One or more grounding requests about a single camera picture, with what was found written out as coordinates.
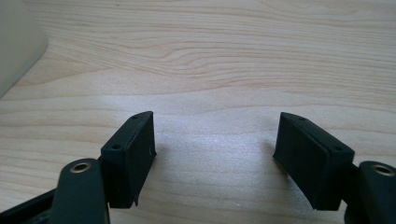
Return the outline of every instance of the black plastic part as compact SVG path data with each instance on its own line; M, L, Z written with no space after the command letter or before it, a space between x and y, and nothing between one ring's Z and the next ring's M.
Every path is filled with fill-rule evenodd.
M54 193L55 189L50 190L25 203L21 203L4 211L0 214L0 223L47 223Z
M66 165L59 177L49 224L109 223L99 161L83 159Z
M359 194L371 223L396 223L396 169L377 161L359 166Z
M308 119L281 113L274 159L314 209L338 210L354 151Z
M100 161L108 174L106 196L112 208L138 204L140 190L157 153L153 113L129 118L102 147Z

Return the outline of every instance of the beige object corner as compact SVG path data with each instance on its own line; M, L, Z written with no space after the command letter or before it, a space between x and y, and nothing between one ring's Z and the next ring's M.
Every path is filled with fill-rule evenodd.
M47 45L20 0L0 0L0 97L35 64Z

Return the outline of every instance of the table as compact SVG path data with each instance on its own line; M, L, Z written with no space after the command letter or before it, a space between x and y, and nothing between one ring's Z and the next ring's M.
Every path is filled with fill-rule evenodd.
M272 155L282 111L396 166L396 2L23 1L49 38L0 100L0 210L154 112L140 204L112 223L343 223Z

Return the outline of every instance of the wooden surface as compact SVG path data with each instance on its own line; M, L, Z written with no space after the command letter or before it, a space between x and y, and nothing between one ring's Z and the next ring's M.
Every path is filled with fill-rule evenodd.
M146 110L158 156L112 223L343 223L274 163L281 111L396 166L395 1L24 3L49 48L0 100L1 211Z

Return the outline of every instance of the wood grain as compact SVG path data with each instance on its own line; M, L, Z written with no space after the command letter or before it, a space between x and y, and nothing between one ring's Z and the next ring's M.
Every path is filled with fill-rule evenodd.
M49 48L0 100L1 211L146 110L158 157L112 223L343 223L274 163L281 111L396 166L392 0L24 3Z

